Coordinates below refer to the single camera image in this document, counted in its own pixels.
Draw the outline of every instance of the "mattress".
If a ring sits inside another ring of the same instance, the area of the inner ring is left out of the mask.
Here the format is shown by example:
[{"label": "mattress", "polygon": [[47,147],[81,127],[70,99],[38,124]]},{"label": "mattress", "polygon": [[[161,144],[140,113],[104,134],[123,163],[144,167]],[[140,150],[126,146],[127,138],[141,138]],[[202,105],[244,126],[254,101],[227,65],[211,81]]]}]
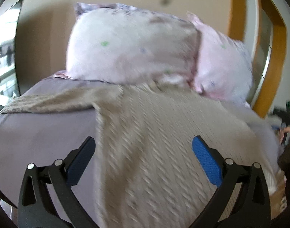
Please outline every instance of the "mattress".
[{"label": "mattress", "polygon": [[[72,81],[60,78],[46,78],[26,94],[57,93],[75,87],[95,87],[100,82]],[[277,171],[276,139],[268,125],[255,113],[237,104],[223,103],[223,106],[239,119],[244,120],[261,139],[267,158]],[[21,181],[29,163],[37,166],[52,164],[58,158],[65,158],[78,148],[87,136],[95,138],[96,115],[94,109],[57,114],[5,114],[0,116],[0,190],[18,204]],[[90,161],[78,185],[72,190],[91,218],[94,215],[94,162]],[[61,218],[68,220],[60,203],[49,187],[51,198]]]}]

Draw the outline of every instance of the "pillow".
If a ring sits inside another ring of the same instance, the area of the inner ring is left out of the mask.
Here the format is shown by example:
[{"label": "pillow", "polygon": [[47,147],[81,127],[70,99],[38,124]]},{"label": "pillow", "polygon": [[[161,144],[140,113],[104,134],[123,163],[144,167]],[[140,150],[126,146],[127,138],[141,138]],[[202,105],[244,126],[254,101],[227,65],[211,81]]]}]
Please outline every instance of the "pillow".
[{"label": "pillow", "polygon": [[192,13],[187,16],[201,32],[191,86],[211,99],[244,103],[252,86],[252,62],[244,44],[215,31]]},{"label": "pillow", "polygon": [[66,76],[115,84],[192,80],[198,31],[188,21],[143,9],[100,8],[73,27]]}]

